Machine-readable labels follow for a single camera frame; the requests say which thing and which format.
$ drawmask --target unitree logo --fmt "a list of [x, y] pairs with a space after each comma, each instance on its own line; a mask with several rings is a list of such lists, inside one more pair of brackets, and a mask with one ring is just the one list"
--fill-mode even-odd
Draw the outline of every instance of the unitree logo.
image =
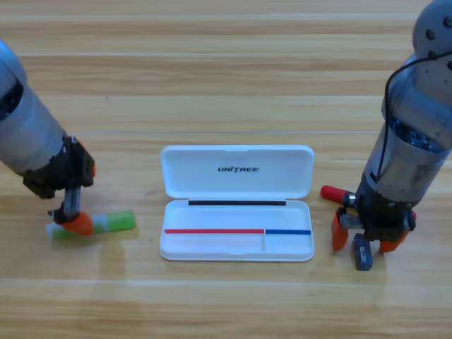
[[219, 167], [219, 172], [258, 172], [259, 167]]

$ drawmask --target wood grain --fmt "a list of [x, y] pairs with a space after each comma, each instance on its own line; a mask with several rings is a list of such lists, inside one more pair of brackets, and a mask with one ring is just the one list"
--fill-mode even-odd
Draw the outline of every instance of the wood grain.
[[[47, 210], [0, 164], [0, 338], [452, 338], [452, 162], [400, 248], [355, 270], [333, 254], [336, 204], [380, 130], [383, 86], [429, 1], [0, 0], [1, 37], [97, 162], [88, 213], [138, 227], [50, 242]], [[316, 254], [305, 263], [185, 263], [159, 254], [160, 151], [304, 144], [316, 153]], [[374, 252], [378, 244], [372, 244]]]

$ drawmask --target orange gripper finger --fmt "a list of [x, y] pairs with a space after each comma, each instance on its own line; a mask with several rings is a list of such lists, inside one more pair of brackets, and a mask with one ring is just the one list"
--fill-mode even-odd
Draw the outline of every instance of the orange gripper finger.
[[340, 226], [338, 211], [336, 211], [331, 223], [331, 239], [334, 251], [343, 249], [348, 239], [348, 230]]
[[396, 250], [398, 245], [400, 245], [403, 242], [403, 240], [405, 240], [407, 235], [408, 235], [408, 232], [402, 233], [402, 235], [396, 242], [387, 242], [387, 241], [380, 242], [379, 252], [386, 253], [386, 252], [392, 252], [392, 251]]
[[94, 232], [93, 219], [85, 212], [80, 212], [75, 220], [71, 222], [64, 222], [60, 225], [69, 232], [74, 232], [85, 236], [92, 235]]

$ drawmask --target red line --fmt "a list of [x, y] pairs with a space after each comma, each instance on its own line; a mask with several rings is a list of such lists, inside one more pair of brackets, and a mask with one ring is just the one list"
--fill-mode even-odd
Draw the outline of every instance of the red line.
[[263, 230], [231, 230], [231, 229], [168, 229], [167, 234], [263, 234]]

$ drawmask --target black cable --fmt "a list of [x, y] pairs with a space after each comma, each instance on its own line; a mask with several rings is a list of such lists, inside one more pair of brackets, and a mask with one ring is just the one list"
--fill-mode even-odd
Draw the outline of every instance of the black cable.
[[394, 73], [391, 74], [391, 76], [389, 77], [388, 81], [386, 81], [386, 86], [384, 88], [384, 113], [385, 113], [385, 124], [384, 124], [384, 140], [383, 140], [383, 149], [381, 150], [381, 158], [380, 158], [380, 163], [379, 163], [379, 170], [376, 174], [376, 182], [378, 180], [380, 180], [380, 176], [381, 176], [381, 168], [383, 167], [383, 161], [384, 161], [384, 154], [386, 152], [386, 145], [388, 144], [388, 132], [389, 132], [389, 124], [390, 124], [390, 105], [389, 105], [389, 85], [391, 84], [391, 81], [402, 71], [404, 71], [405, 69], [408, 69], [414, 65], [417, 65], [421, 62], [426, 62], [426, 61], [435, 61], [438, 60], [440, 58], [444, 58], [447, 57], [448, 55], [452, 54], [452, 50], [442, 53], [442, 54], [438, 54], [435, 55], [435, 53], [429, 53], [429, 56], [427, 58], [421, 58], [421, 59], [417, 59], [414, 60], [412, 62], [410, 62], [409, 64], [406, 64], [402, 67], [400, 67], [398, 70], [396, 70]]

